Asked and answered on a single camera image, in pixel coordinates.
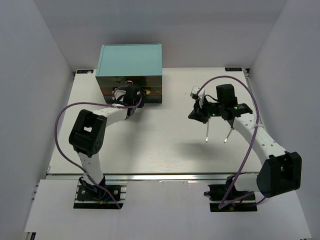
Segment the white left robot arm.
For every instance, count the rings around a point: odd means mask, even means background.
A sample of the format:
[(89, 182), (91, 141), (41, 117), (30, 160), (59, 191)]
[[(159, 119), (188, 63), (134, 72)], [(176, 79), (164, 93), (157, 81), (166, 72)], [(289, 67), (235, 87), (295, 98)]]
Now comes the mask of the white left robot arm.
[(102, 104), (102, 109), (82, 109), (69, 135), (69, 143), (80, 158), (84, 169), (83, 182), (89, 184), (88, 193), (99, 200), (105, 196), (105, 177), (101, 169), (99, 151), (106, 128), (130, 118), (137, 108), (144, 106), (145, 90), (138, 85), (124, 85), (112, 94), (112, 103)]

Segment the green handled short screwdriver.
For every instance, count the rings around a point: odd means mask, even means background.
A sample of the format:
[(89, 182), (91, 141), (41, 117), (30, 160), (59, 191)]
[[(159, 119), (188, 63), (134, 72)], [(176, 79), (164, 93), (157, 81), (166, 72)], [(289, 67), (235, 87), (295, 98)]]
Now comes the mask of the green handled short screwdriver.
[(224, 139), (224, 143), (226, 143), (227, 141), (228, 141), (228, 139), (229, 139), (229, 137), (230, 137), (230, 135), (231, 135), (231, 133), (232, 133), (232, 131), (233, 131), (234, 129), (233, 129), (233, 127), (231, 127), (230, 128), (230, 130), (229, 130), (229, 132), (228, 132), (228, 134), (227, 134), (227, 136), (226, 136), (226, 138)]

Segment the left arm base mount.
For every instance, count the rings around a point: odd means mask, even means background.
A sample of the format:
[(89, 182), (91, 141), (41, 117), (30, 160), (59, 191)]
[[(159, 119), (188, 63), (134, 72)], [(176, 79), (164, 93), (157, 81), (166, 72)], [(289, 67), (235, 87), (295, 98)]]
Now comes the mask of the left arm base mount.
[(120, 210), (126, 199), (127, 185), (106, 181), (105, 192), (95, 185), (88, 184), (81, 177), (77, 182), (74, 209)]

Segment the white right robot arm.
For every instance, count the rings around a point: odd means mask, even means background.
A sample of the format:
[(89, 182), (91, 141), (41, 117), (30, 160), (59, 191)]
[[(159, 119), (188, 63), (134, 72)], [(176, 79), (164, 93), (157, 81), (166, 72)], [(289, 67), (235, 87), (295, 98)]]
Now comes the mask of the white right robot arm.
[(233, 85), (219, 85), (216, 92), (217, 101), (209, 102), (205, 91), (194, 86), (190, 96), (195, 103), (188, 118), (206, 124), (211, 117), (221, 117), (232, 130), (253, 145), (252, 150), (262, 164), (259, 173), (242, 173), (236, 181), (228, 184), (226, 195), (236, 200), (244, 192), (260, 192), (264, 197), (271, 198), (299, 189), (301, 156), (297, 152), (288, 152), (256, 123), (253, 110), (245, 103), (238, 103)]

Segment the green handled long screwdriver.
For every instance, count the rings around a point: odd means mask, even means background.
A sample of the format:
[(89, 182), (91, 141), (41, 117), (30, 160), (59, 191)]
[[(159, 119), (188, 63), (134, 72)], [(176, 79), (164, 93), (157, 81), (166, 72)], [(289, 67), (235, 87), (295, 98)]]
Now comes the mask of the green handled long screwdriver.
[(206, 123), (206, 135), (205, 135), (205, 142), (208, 143), (209, 140), (209, 129), (210, 129), (210, 120)]

